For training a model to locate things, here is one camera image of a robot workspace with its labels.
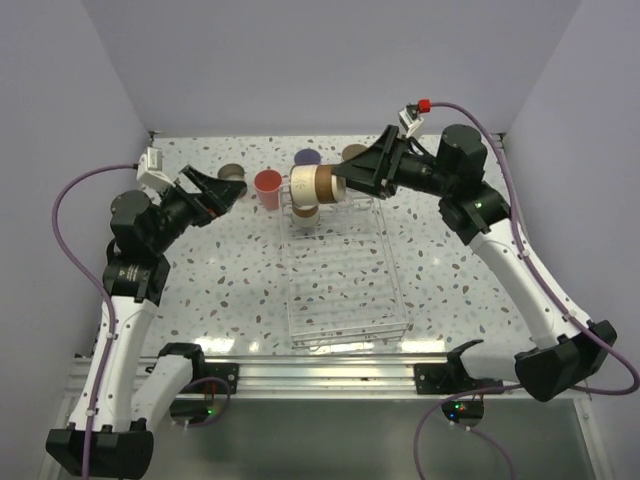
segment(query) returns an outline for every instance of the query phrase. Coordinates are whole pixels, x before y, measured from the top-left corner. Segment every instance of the robotic arm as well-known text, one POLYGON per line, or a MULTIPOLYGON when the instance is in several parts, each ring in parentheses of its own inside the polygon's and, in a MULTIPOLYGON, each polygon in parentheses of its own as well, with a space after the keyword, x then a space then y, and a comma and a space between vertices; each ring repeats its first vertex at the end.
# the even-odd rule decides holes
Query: robotic arm
POLYGON ((526 240, 524 250, 517 248, 514 229, 520 226, 512 223, 502 195, 483 181, 487 149, 477 130, 447 127, 435 156, 413 138, 427 107, 408 105, 400 112, 402 132, 387 126, 369 149, 334 166, 333 174, 343 177, 347 187, 381 199, 395 195, 398 187, 439 197, 445 224, 489 266, 524 317, 536 348, 505 355, 472 341, 448 354, 437 381, 459 391, 477 387, 479 379, 514 381, 537 400, 548 401, 597 372, 606 352, 556 306, 524 257, 573 318, 608 345, 616 332, 607 320, 593 322, 566 295, 526 240))
POLYGON ((98 340, 83 393, 67 428, 49 432, 46 449, 67 471, 80 475, 85 435, 91 435, 92 476, 141 478, 153 452, 153 432, 175 396, 190 382, 206 377, 202 349, 168 344, 143 386, 133 395, 140 352, 169 274, 163 255, 193 225, 203 227, 227 213, 246 191, 240 181, 208 177, 190 166, 180 172, 197 187, 187 193, 178 180, 162 173, 161 151, 147 148, 138 166, 138 180, 160 195, 158 205, 142 191, 119 195, 111 204, 114 240, 107 248, 103 284, 115 309, 115 332, 102 305, 98 340), (107 344, 106 364, 101 359, 107 344), (89 396, 100 388, 95 406, 89 396), (86 432, 87 416, 93 417, 86 432))

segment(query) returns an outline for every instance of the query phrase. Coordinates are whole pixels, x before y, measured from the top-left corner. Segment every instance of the gray wall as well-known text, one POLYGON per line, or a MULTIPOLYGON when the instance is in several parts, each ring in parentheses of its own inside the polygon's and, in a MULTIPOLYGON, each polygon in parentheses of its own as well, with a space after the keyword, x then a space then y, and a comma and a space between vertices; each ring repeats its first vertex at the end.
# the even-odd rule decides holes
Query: gray wall
POLYGON ((145 125, 187 136, 381 132, 426 96, 506 131, 579 3, 83 1, 145 125))
MULTIPOLYGON (((640 3, 583 0, 507 136, 531 240, 640 365, 640 3)), ((595 384, 623 387, 607 360, 595 384)), ((638 395, 596 397, 618 478, 638 477, 638 395)))
MULTIPOLYGON (((99 314, 55 243, 51 205, 78 174, 136 161, 146 133, 79 0, 3 1, 0 45, 0 476, 32 480, 99 314)), ((130 175, 90 180, 63 204, 63 234, 96 273, 130 175)))

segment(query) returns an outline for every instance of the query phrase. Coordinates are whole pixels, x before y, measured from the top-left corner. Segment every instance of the red cable connector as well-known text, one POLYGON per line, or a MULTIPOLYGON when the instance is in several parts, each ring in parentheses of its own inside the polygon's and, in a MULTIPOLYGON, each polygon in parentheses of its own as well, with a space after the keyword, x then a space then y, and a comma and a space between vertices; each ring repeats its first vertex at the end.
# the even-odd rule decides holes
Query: red cable connector
POLYGON ((431 100, 428 98, 423 98, 418 101, 418 111, 420 113, 429 113, 431 111, 431 100))

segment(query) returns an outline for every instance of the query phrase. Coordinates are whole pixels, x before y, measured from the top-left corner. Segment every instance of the terrazzo table surface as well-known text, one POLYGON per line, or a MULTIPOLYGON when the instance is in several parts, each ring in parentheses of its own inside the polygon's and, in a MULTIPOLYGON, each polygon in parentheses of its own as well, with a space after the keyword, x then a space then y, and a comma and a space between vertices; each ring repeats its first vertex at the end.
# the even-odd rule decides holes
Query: terrazzo table surface
MULTIPOLYGON (((510 352, 532 348, 513 302, 489 268, 448 231, 438 200, 401 189, 382 202, 382 209, 410 324, 404 338, 292 349, 279 211, 259 204, 253 177, 267 167, 287 174, 293 156, 303 148, 318 150, 325 163, 337 163, 345 146, 370 145, 376 138, 157 139, 170 178, 186 164, 215 175, 222 165, 239 163, 247 172, 249 192, 228 215, 207 227, 189 228, 167 251, 172 269, 142 356, 155 357, 167 342, 196 342, 209 356, 431 353, 477 338, 496 349, 508 345, 510 352)), ((421 141, 435 153, 439 136, 423 136, 421 141)), ((506 196, 492 154, 485 169, 485 179, 506 196)))

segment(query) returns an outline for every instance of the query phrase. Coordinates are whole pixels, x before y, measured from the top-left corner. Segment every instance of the cable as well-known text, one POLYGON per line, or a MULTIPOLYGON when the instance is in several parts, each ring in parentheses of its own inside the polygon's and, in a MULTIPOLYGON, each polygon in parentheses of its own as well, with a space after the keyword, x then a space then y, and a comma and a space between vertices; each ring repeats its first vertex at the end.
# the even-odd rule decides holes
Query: cable
MULTIPOLYGON (((60 204, 62 203, 62 199, 69 193, 73 187, 75 187, 81 181, 97 175, 98 173, 110 172, 112 170, 127 170, 127 169, 136 169, 137 165, 135 164, 123 164, 123 165, 112 165, 109 167, 97 168, 95 170, 91 170, 90 172, 84 173, 72 180, 67 186, 65 186, 56 200, 53 202, 53 210, 51 211, 51 225, 53 227, 53 234, 56 237, 56 241, 60 248, 67 256, 71 263, 73 263, 78 270, 82 272, 82 274, 89 279, 91 283, 96 287, 105 304, 107 305, 107 310, 109 311, 109 333, 111 335, 107 336, 107 340, 104 345, 104 350, 102 351, 102 357, 100 358, 100 363, 98 364, 98 370, 96 372, 96 378, 93 382, 93 386, 91 387, 91 393, 89 397, 89 408, 90 412, 95 412, 96 402, 98 400, 98 393, 100 391, 100 384, 102 382, 102 377, 104 375, 104 370, 107 365, 107 360, 109 358, 109 352, 111 351, 111 345, 113 343, 113 334, 116 330, 116 312, 113 307, 113 302, 111 301, 111 297, 105 290, 104 286, 88 269, 85 267, 82 262, 71 252, 67 243, 62 238, 62 234, 60 233, 60 225, 58 222, 58 212, 60 210, 60 204)), ((82 448, 82 479, 89 480, 89 457, 91 453, 91 434, 93 432, 93 413, 87 415, 87 425, 85 427, 84 433, 84 443, 82 448)))
MULTIPOLYGON (((420 455, 419 455, 420 434, 422 433, 422 427, 424 427, 424 424, 426 423, 427 419, 431 416, 433 412, 441 408, 442 405, 444 405, 445 403, 452 402, 454 400, 458 400, 459 398, 467 397, 469 395, 480 395, 480 394, 484 395, 485 393, 504 393, 511 390, 517 390, 518 388, 522 388, 522 385, 507 385, 503 387, 486 387, 486 388, 478 388, 476 390, 469 390, 468 392, 456 393, 455 395, 451 395, 445 398, 444 400, 439 400, 433 407, 427 410, 425 414, 422 416, 422 418, 420 419, 420 421, 418 422, 418 426, 416 427, 416 432, 413 435, 413 461, 416 465, 416 470, 418 471, 418 475, 420 476, 420 479, 421 480, 427 479, 427 477, 424 474, 424 471, 422 470, 422 465, 420 464, 420 455)), ((467 427, 465 427, 464 425, 459 425, 459 424, 456 424, 456 425, 463 430, 467 430, 467 427)), ((476 430, 475 428, 469 428, 467 431, 487 440, 494 447, 496 447, 498 451, 502 454, 502 456, 505 458, 505 460, 507 461, 507 464, 509 465, 509 478, 511 480, 516 480, 516 468, 513 462, 513 458, 511 458, 511 455, 509 454, 509 452, 507 452, 507 450, 489 434, 476 430)))
POLYGON ((500 165, 500 170, 502 170, 502 175, 504 176, 505 183, 507 185, 507 192, 509 194, 509 203, 511 204, 511 232, 513 233, 513 237, 516 241, 516 245, 518 247, 518 252, 521 254, 522 259, 525 264, 529 268, 529 271, 536 279, 542 290, 547 294, 547 296, 551 299, 556 307, 562 312, 563 316, 567 318, 573 326, 575 326, 578 330, 584 333, 592 342, 602 348, 605 352, 610 354, 616 360, 618 360, 633 377, 633 383, 630 387, 619 389, 619 390, 606 390, 601 388, 589 388, 589 387, 573 387, 574 390, 585 392, 585 393, 593 393, 598 395, 612 395, 612 396, 621 396, 628 395, 633 393, 640 388, 640 374, 638 370, 631 364, 627 358, 625 358, 621 353, 618 353, 614 350, 609 344, 603 341, 600 337, 591 332, 587 327, 585 327, 577 318, 571 315, 570 310, 565 306, 565 304, 558 298, 558 296, 554 293, 553 289, 547 284, 545 279, 542 277, 536 266, 533 264, 533 261, 527 256, 522 255, 522 253, 526 250, 524 243, 522 241, 522 237, 520 235, 520 229, 518 228, 521 223, 521 213, 518 210, 518 197, 516 195, 515 186, 513 183, 513 179, 511 178, 511 172, 509 171, 507 161, 502 155, 502 152, 496 145, 495 141, 491 137, 491 134, 487 131, 487 129, 478 121, 476 117, 474 117, 471 112, 461 107, 460 105, 456 105, 455 103, 449 102, 433 102, 431 107, 446 107, 457 110, 458 112, 465 115, 471 122, 475 125, 475 127, 480 130, 482 135, 485 137, 491 150, 494 155, 498 159, 498 164, 500 165))
POLYGON ((216 378, 216 377, 204 377, 204 378, 199 378, 198 380, 194 380, 193 382, 191 382, 189 385, 187 385, 184 389, 185 390, 189 390, 190 388, 193 388, 197 385, 200 385, 202 383, 213 383, 214 385, 222 385, 225 389, 225 392, 227 393, 227 399, 224 402, 224 405, 222 406, 222 408, 220 409, 220 411, 215 414, 215 415, 209 415, 204 421, 200 422, 200 423, 185 423, 184 425, 187 428, 199 428, 199 427, 206 427, 209 425, 213 425, 214 423, 216 423, 218 420, 220 420, 220 418, 222 417, 222 414, 224 412, 227 411, 227 408, 229 408, 229 404, 231 403, 231 387, 229 386, 229 384, 221 379, 221 378, 216 378))

